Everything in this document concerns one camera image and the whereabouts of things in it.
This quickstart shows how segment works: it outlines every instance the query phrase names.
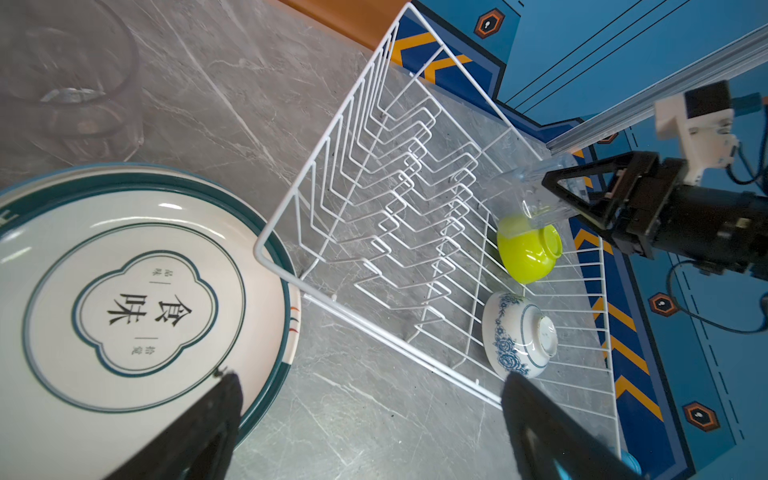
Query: plate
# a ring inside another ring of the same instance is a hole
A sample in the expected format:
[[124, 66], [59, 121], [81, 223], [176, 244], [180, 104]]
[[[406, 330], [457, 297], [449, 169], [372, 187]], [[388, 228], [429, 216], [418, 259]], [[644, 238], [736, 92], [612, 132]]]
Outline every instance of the plate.
[[[298, 290], [253, 258], [265, 224], [222, 187], [146, 165], [66, 170], [0, 194], [0, 425], [7, 439], [35, 438], [2, 449], [0, 476], [101, 478], [224, 369], [243, 388], [242, 440], [300, 330]], [[266, 254], [293, 271], [274, 234]]]

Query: black cable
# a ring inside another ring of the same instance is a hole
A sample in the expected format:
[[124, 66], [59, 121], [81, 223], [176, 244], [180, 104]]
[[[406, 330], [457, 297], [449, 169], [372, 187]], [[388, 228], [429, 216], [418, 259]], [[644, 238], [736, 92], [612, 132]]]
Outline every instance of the black cable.
[[752, 172], [752, 165], [750, 165], [750, 162], [746, 160], [744, 157], [744, 153], [741, 151], [741, 143], [739, 143], [739, 158], [741, 159], [741, 163], [744, 164], [744, 168], [746, 168], [746, 172], [750, 175], [749, 180], [739, 180], [736, 178], [736, 175], [733, 174], [733, 170], [731, 169], [731, 165], [728, 165], [725, 167], [725, 172], [728, 174], [728, 177], [733, 181], [736, 185], [749, 185], [757, 181], [758, 178], [763, 174], [761, 171], [757, 171], [757, 173]]
[[[640, 33], [638, 33], [638, 34], [637, 34], [637, 35], [635, 35], [634, 37], [630, 38], [629, 40], [627, 40], [627, 41], [626, 41], [626, 42], [624, 42], [623, 44], [621, 44], [621, 45], [619, 45], [618, 47], [616, 47], [616, 48], [615, 48], [615, 49], [614, 49], [614, 50], [613, 50], [611, 53], [609, 53], [608, 55], [605, 55], [603, 58], [601, 58], [601, 59], [600, 59], [600, 60], [598, 60], [597, 62], [593, 63], [591, 66], [587, 67], [587, 69], [586, 69], [586, 70], [584, 70], [584, 71], [583, 71], [583, 72], [581, 72], [580, 74], [576, 75], [576, 76], [575, 76], [575, 77], [573, 77], [571, 80], [569, 80], [569, 81], [566, 81], [564, 84], [562, 84], [562, 85], [560, 85], [559, 87], [557, 87], [557, 88], [556, 88], [556, 89], [555, 89], [555, 90], [554, 90], [552, 93], [550, 93], [550, 94], [549, 94], [549, 95], [547, 95], [546, 97], [544, 97], [544, 98], [542, 98], [541, 100], [539, 100], [538, 102], [536, 102], [536, 103], [535, 103], [535, 104], [534, 104], [532, 107], [528, 107], [528, 109], [526, 109], [526, 110], [523, 112], [523, 114], [526, 114], [526, 113], [528, 113], [528, 112], [529, 112], [529, 111], [530, 111], [530, 110], [531, 110], [533, 107], [535, 107], [536, 105], [540, 104], [541, 102], [543, 102], [543, 101], [544, 101], [544, 100], [546, 100], [547, 98], [550, 98], [552, 95], [554, 95], [554, 94], [558, 93], [558, 92], [559, 92], [559, 91], [560, 91], [560, 90], [561, 90], [561, 89], [562, 89], [564, 86], [566, 86], [566, 85], [570, 84], [570, 83], [571, 83], [573, 80], [576, 80], [577, 78], [579, 78], [579, 77], [580, 77], [580, 76], [582, 76], [583, 74], [585, 74], [585, 73], [587, 73], [588, 71], [590, 71], [590, 70], [591, 70], [593, 67], [597, 66], [597, 65], [598, 65], [599, 63], [601, 63], [603, 60], [605, 60], [606, 58], [610, 57], [611, 55], [613, 55], [614, 53], [616, 53], [617, 51], [619, 51], [619, 49], [623, 48], [623, 47], [624, 47], [626, 44], [628, 44], [628, 43], [631, 43], [631, 42], [632, 42], [632, 41], [633, 41], [635, 38], [639, 37], [640, 35], [642, 35], [642, 34], [643, 34], [643, 33], [645, 33], [646, 31], [650, 30], [650, 29], [651, 29], [652, 27], [654, 27], [654, 26], [655, 26], [655, 25], [656, 25], [658, 22], [661, 22], [661, 21], [662, 21], [662, 20], [664, 20], [666, 17], [668, 17], [668, 16], [672, 15], [673, 13], [675, 13], [675, 12], [676, 12], [678, 9], [682, 8], [682, 7], [683, 7], [684, 5], [686, 5], [688, 2], [690, 2], [690, 0], [685, 0], [685, 2], [683, 2], [683, 3], [679, 4], [677, 7], [675, 7], [675, 8], [674, 8], [674, 10], [672, 10], [672, 11], [671, 11], [671, 12], [669, 12], [669, 13], [667, 13], [665, 16], [663, 16], [663, 17], [659, 18], [659, 19], [658, 19], [658, 20], [656, 20], [654, 23], [652, 23], [652, 24], [648, 25], [648, 26], [647, 26], [647, 27], [646, 27], [644, 30], [642, 30]], [[523, 101], [523, 103], [525, 103], [526, 101], [530, 100], [531, 98], [533, 98], [533, 95], [532, 95], [531, 97], [528, 97], [527, 99], [525, 99], [525, 101]], [[517, 107], [515, 107], [515, 110], [517, 110], [518, 108], [520, 108], [522, 105], [523, 105], [523, 104], [520, 104], [520, 105], [518, 105]]]
[[760, 156], [757, 161], [757, 174], [762, 178], [760, 182], [757, 182], [757, 186], [763, 191], [764, 195], [768, 195], [766, 191], [766, 184], [768, 184], [768, 167], [766, 166], [766, 143], [768, 143], [768, 104], [763, 106], [763, 112], [765, 113], [766, 123], [763, 128], [763, 139], [760, 142]]
[[750, 175], [749, 180], [741, 180], [736, 178], [736, 175], [733, 174], [732, 165], [725, 167], [725, 171], [726, 174], [728, 174], [728, 178], [730, 178], [730, 180], [736, 185], [749, 185], [756, 183], [758, 188], [763, 191], [763, 195], [768, 195], [768, 190], [766, 190], [766, 186], [768, 185], [768, 165], [766, 165], [766, 143], [768, 143], [768, 105], [763, 107], [763, 112], [766, 116], [766, 122], [765, 127], [763, 128], [763, 138], [760, 141], [760, 154], [757, 161], [757, 172], [752, 172], [752, 165], [750, 165], [750, 162], [744, 157], [744, 152], [741, 149], [741, 143], [739, 143], [739, 159], [741, 159], [741, 163], [744, 165], [744, 168], [746, 168], [746, 172]]
[[[661, 2], [658, 4], [658, 5], [656, 5], [655, 7], [653, 7], [651, 10], [649, 10], [648, 12], [645, 12], [645, 13], [644, 13], [644, 14], [643, 14], [641, 17], [639, 17], [637, 20], [635, 20], [634, 22], [632, 22], [632, 23], [630, 23], [629, 25], [627, 25], [626, 27], [624, 27], [624, 30], [622, 30], [622, 31], [618, 32], [618, 33], [617, 33], [616, 35], [614, 35], [613, 37], [610, 37], [610, 38], [609, 38], [609, 39], [608, 39], [608, 40], [607, 40], [605, 43], [603, 43], [602, 45], [600, 45], [599, 47], [597, 47], [596, 49], [594, 49], [594, 50], [593, 50], [591, 53], [587, 54], [587, 56], [585, 56], [585, 57], [584, 57], [584, 58], [582, 58], [581, 60], [579, 60], [579, 61], [577, 61], [576, 63], [574, 63], [573, 65], [571, 65], [571, 66], [570, 66], [570, 67], [569, 67], [569, 68], [568, 68], [566, 71], [564, 71], [563, 73], [559, 74], [557, 77], [553, 78], [553, 79], [552, 79], [552, 80], [551, 80], [549, 83], [547, 83], [545, 86], [543, 86], [543, 87], [539, 88], [539, 89], [538, 89], [538, 90], [537, 90], [537, 91], [536, 91], [536, 92], [535, 92], [533, 95], [529, 96], [528, 98], [526, 98], [525, 100], [523, 100], [522, 102], [520, 102], [520, 104], [519, 104], [517, 107], [515, 107], [515, 110], [517, 110], [518, 108], [520, 108], [520, 107], [521, 107], [521, 105], [523, 105], [523, 104], [524, 104], [526, 101], [528, 101], [528, 100], [531, 100], [533, 97], [535, 97], [535, 96], [538, 94], [538, 92], [540, 92], [540, 91], [544, 90], [544, 89], [545, 89], [546, 87], [548, 87], [549, 85], [551, 85], [551, 84], [555, 83], [555, 82], [556, 82], [557, 80], [559, 80], [559, 79], [560, 79], [560, 78], [561, 78], [563, 75], [567, 74], [569, 71], [571, 71], [571, 70], [573, 70], [574, 68], [576, 68], [576, 67], [577, 67], [577, 66], [578, 66], [578, 65], [579, 65], [581, 62], [583, 62], [583, 61], [587, 60], [587, 58], [590, 58], [590, 57], [591, 57], [591, 56], [592, 56], [594, 53], [597, 53], [598, 51], [600, 51], [600, 49], [601, 49], [601, 48], [603, 48], [605, 45], [608, 45], [609, 43], [611, 43], [611, 42], [612, 42], [612, 41], [613, 41], [613, 40], [614, 40], [616, 37], [618, 37], [619, 35], [623, 34], [623, 33], [624, 33], [624, 32], [626, 32], [627, 30], [629, 30], [630, 28], [632, 28], [632, 27], [634, 26], [634, 24], [638, 23], [640, 20], [642, 20], [643, 18], [645, 18], [645, 17], [647, 17], [648, 15], [650, 15], [651, 13], [653, 13], [653, 11], [654, 11], [654, 10], [656, 10], [656, 9], [657, 9], [657, 8], [659, 8], [659, 7], [661, 7], [663, 4], [665, 4], [665, 3], [667, 3], [667, 2], [668, 2], [668, 0], [662, 0], [662, 1], [661, 1]], [[629, 10], [631, 10], [632, 8], [634, 8], [634, 5], [632, 5], [632, 7], [630, 7], [630, 8], [627, 10], [627, 12], [629, 12]], [[591, 40], [592, 38], [596, 37], [597, 35], [598, 35], [597, 33], [596, 33], [596, 34], [594, 34], [594, 35], [592, 35], [592, 37], [590, 38], [590, 40]], [[515, 94], [515, 97], [517, 97], [517, 96], [518, 96], [520, 93], [522, 93], [522, 92], [523, 92], [523, 90], [520, 90], [520, 91], [519, 91], [517, 94]]]
[[717, 327], [719, 329], [725, 330], [726, 332], [741, 333], [742, 335], [749, 335], [751, 333], [761, 333], [761, 332], [765, 332], [766, 330], [768, 330], [768, 316], [764, 316], [763, 317], [763, 325], [761, 325], [760, 328], [757, 329], [757, 330], [737, 330], [737, 329], [732, 329], [732, 328], [724, 326], [724, 325], [720, 325], [719, 323], [712, 322], [710, 320], [705, 319], [702, 316], [698, 316], [696, 313], [693, 313], [693, 312], [690, 312], [690, 311], [684, 309], [681, 306], [680, 302], [677, 301], [677, 299], [674, 297], [674, 294], [672, 293], [672, 276], [674, 275], [675, 270], [677, 270], [677, 268], [679, 268], [680, 266], [685, 265], [686, 263], [690, 263], [690, 264], [693, 265], [696, 262], [694, 262], [693, 260], [683, 260], [681, 262], [677, 262], [676, 264], [674, 264], [670, 268], [669, 272], [667, 273], [667, 295], [669, 295], [670, 299], [672, 300], [672, 303], [677, 307], [677, 309], [679, 311], [681, 311], [683, 313], [687, 313], [688, 315], [692, 316], [693, 318], [698, 318], [699, 320], [701, 320], [702, 322], [706, 323], [707, 325], [715, 326], [715, 327]]
[[[576, 51], [577, 51], [579, 48], [581, 48], [581, 47], [585, 46], [585, 45], [587, 44], [587, 42], [589, 42], [589, 41], [590, 41], [592, 38], [595, 38], [595, 37], [597, 37], [597, 36], [598, 36], [600, 33], [602, 33], [602, 32], [603, 32], [603, 30], [605, 30], [606, 28], [608, 28], [608, 27], [610, 27], [611, 25], [613, 25], [613, 24], [614, 24], [614, 23], [615, 23], [615, 22], [616, 22], [616, 21], [617, 21], [619, 18], [623, 17], [623, 16], [624, 16], [624, 15], [625, 15], [627, 12], [629, 12], [629, 11], [630, 11], [632, 8], [635, 8], [635, 7], [637, 7], [637, 6], [640, 4], [640, 2], [642, 2], [642, 1], [643, 1], [643, 0], [638, 0], [638, 1], [637, 1], [637, 3], [635, 3], [634, 5], [632, 5], [630, 8], [627, 8], [626, 10], [624, 10], [624, 13], [622, 13], [622, 14], [621, 14], [621, 15], [619, 15], [619, 16], [617, 16], [617, 17], [616, 17], [616, 18], [614, 18], [613, 20], [611, 20], [611, 23], [609, 23], [608, 25], [605, 25], [605, 26], [604, 26], [603, 28], [601, 28], [601, 29], [600, 29], [600, 30], [599, 30], [599, 31], [598, 31], [596, 34], [594, 34], [594, 35], [592, 35], [590, 38], [587, 38], [586, 40], [584, 40], [584, 43], [582, 43], [581, 45], [579, 45], [579, 46], [577, 46], [576, 48], [574, 48], [573, 50], [571, 50], [571, 53], [569, 53], [568, 55], [565, 55], [563, 58], [561, 58], [561, 59], [558, 61], [558, 63], [556, 63], [556, 64], [552, 65], [552, 66], [551, 66], [551, 67], [550, 67], [550, 68], [549, 68], [549, 69], [548, 69], [546, 72], [544, 72], [543, 74], [541, 74], [541, 75], [537, 76], [537, 77], [536, 77], [534, 80], [532, 80], [532, 81], [531, 81], [531, 83], [529, 83], [529, 84], [525, 85], [525, 86], [524, 86], [524, 87], [523, 87], [523, 88], [522, 88], [522, 89], [521, 89], [521, 90], [520, 90], [518, 93], [516, 93], [516, 94], [512, 95], [512, 96], [511, 96], [511, 97], [510, 97], [510, 98], [509, 98], [509, 99], [508, 99], [506, 102], [504, 102], [504, 103], [505, 103], [505, 104], [508, 104], [508, 103], [509, 103], [509, 102], [512, 100], [512, 98], [515, 98], [515, 97], [517, 97], [518, 95], [520, 95], [520, 93], [522, 93], [522, 92], [523, 92], [523, 91], [524, 91], [526, 88], [530, 87], [531, 85], [533, 85], [533, 84], [534, 84], [534, 82], [538, 81], [538, 79], [539, 79], [539, 78], [541, 78], [541, 77], [545, 76], [547, 73], [549, 73], [549, 72], [552, 70], [552, 68], [555, 68], [555, 67], [557, 67], [559, 64], [563, 63], [563, 60], [565, 60], [566, 58], [568, 58], [568, 57], [570, 57], [571, 55], [573, 55], [573, 54], [574, 54], [574, 53], [575, 53], [575, 52], [576, 52]], [[642, 19], [642, 17], [640, 17], [639, 19], [635, 20], [634, 22], [632, 22], [632, 23], [629, 25], [629, 27], [631, 27], [632, 25], [634, 25], [634, 24], [638, 23], [638, 22], [639, 22], [641, 19]], [[595, 53], [597, 50], [593, 50], [593, 51], [592, 51], [592, 53], [590, 53], [589, 55], [587, 55], [587, 57], [589, 57], [590, 55], [592, 55], [593, 53]], [[580, 60], [578, 63], [581, 63], [582, 61], [586, 60], [586, 59], [587, 59], [587, 57], [584, 57], [584, 58], [582, 58], [582, 59], [581, 59], [581, 60]]]

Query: white wire dish rack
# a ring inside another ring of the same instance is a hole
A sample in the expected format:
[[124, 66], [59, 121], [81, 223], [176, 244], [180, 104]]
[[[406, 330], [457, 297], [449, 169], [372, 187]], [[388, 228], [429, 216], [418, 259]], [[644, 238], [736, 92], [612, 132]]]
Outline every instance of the white wire dish rack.
[[[415, 22], [434, 37], [434, 52], [416, 73], [391, 62], [402, 22]], [[496, 118], [435, 89], [428, 81], [434, 81], [434, 61], [452, 61]], [[568, 224], [557, 225], [566, 253], [546, 279], [519, 285], [502, 266], [491, 214], [475, 197], [482, 181], [540, 159], [407, 4], [260, 235], [255, 254], [309, 301], [499, 408], [503, 382], [482, 346], [482, 309], [496, 291], [525, 294], [553, 319], [560, 339], [558, 354], [534, 382], [615, 448], [621, 434], [604, 321], [602, 241], [577, 252]], [[262, 253], [278, 225], [300, 246], [294, 259], [300, 277]]]

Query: clear bottle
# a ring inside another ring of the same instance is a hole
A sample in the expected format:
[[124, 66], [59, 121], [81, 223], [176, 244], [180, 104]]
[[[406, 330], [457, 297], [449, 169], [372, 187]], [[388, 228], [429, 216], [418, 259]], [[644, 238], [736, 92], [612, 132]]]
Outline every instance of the clear bottle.
[[0, 2], [0, 133], [69, 164], [126, 161], [144, 142], [139, 56], [101, 0]]
[[[573, 155], [561, 154], [499, 174], [481, 185], [480, 201], [491, 211], [498, 234], [512, 238], [577, 215], [576, 210], [541, 185], [547, 172], [576, 165]], [[564, 187], [587, 199], [584, 179], [564, 182]]]

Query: blue and white porcelain bowl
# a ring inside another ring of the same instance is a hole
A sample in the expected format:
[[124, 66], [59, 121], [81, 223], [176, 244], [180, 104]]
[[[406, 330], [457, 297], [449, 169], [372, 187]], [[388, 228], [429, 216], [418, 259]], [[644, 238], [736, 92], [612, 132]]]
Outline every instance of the blue and white porcelain bowl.
[[539, 376], [558, 351], [552, 320], [523, 296], [497, 292], [485, 303], [482, 340], [491, 367], [502, 378]]

